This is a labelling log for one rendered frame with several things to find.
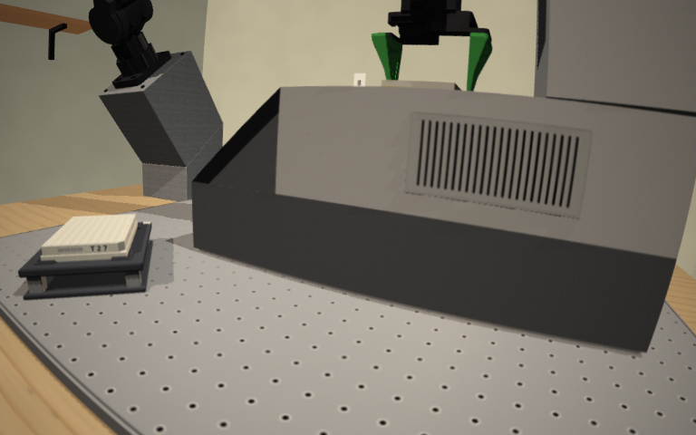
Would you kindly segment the cream well plate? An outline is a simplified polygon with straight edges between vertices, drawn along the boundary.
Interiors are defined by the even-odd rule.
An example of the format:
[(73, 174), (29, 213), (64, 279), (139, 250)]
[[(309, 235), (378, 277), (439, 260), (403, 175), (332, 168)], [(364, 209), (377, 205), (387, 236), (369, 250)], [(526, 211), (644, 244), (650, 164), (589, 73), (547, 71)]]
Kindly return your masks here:
[(454, 82), (382, 80), (382, 86), (403, 86), (403, 87), (410, 87), (410, 88), (461, 90), (460, 87)]

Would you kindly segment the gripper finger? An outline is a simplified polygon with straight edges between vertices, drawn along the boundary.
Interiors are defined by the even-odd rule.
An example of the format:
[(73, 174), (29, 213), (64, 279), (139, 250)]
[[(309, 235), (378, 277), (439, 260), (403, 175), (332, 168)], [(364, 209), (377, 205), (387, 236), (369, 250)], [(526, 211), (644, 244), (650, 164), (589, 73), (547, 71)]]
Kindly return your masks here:
[(474, 91), (477, 79), (491, 53), (489, 34), (470, 33), (467, 91)]
[(402, 44), (386, 33), (372, 34), (372, 42), (381, 60), (386, 80), (398, 80)]

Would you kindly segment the white well pcr plate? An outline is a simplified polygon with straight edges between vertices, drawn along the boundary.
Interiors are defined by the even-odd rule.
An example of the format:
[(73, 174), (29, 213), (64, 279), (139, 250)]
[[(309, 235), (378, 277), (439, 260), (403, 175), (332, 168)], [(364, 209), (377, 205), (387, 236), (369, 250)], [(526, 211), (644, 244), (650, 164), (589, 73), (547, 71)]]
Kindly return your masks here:
[(137, 227), (136, 214), (72, 217), (41, 246), (41, 261), (127, 256)]

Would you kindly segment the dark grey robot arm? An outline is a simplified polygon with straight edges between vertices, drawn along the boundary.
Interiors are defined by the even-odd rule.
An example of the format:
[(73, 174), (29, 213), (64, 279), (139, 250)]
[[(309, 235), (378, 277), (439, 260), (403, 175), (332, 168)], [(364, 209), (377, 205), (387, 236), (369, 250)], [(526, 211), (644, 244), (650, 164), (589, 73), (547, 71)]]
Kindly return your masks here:
[[(115, 89), (142, 84), (172, 58), (169, 51), (156, 53), (141, 32), (153, 15), (150, 0), (93, 0), (93, 5), (89, 12), (91, 28), (102, 41), (111, 44), (121, 71), (112, 81)], [(458, 10), (461, 0), (401, 0), (401, 12)]]

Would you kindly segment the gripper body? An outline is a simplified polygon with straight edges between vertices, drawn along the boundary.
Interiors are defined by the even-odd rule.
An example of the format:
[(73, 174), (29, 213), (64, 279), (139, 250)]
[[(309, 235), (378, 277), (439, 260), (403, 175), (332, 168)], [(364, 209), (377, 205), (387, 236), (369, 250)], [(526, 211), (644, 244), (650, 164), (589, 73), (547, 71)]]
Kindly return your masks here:
[(470, 33), (489, 34), (491, 41), (489, 29), (475, 28), (478, 24), (471, 11), (389, 12), (388, 24), (391, 27), (398, 24), (400, 38), (386, 34), (402, 45), (439, 45), (440, 36), (470, 36)]

